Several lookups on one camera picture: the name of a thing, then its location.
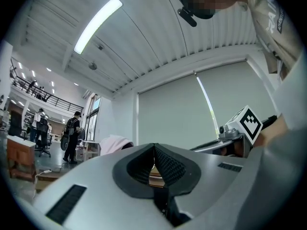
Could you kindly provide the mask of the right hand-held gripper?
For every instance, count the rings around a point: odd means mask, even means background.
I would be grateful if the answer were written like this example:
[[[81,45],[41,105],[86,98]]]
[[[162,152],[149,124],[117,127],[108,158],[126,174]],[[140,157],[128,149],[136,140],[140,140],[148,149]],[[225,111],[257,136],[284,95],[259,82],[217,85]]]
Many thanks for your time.
[[[263,123],[249,106],[239,110],[226,124],[219,127],[218,139],[192,148],[192,151],[221,155],[221,148],[231,143],[240,142],[244,148],[244,157],[260,134]]]

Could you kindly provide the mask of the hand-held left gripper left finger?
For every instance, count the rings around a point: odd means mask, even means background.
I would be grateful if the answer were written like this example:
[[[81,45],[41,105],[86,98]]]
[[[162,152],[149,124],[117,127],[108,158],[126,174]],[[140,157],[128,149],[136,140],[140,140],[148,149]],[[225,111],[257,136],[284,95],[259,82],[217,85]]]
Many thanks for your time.
[[[154,144],[139,146],[138,150],[119,160],[113,167],[116,185],[133,198],[153,199],[149,176],[154,165]]]

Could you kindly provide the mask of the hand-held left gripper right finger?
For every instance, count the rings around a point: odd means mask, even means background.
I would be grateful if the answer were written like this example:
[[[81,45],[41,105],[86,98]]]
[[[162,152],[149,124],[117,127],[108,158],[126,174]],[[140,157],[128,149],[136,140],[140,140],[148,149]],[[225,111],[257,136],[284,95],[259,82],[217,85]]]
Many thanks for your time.
[[[155,143],[154,160],[171,196],[189,194],[201,178],[201,169],[187,157],[189,150]]]

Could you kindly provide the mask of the person's right hand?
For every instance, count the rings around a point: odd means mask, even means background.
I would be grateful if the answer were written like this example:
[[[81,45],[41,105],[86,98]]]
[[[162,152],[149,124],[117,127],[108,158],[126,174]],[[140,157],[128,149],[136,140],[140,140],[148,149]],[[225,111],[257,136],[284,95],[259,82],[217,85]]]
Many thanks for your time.
[[[244,157],[244,148],[240,142],[231,143],[226,147],[221,148],[222,156]]]

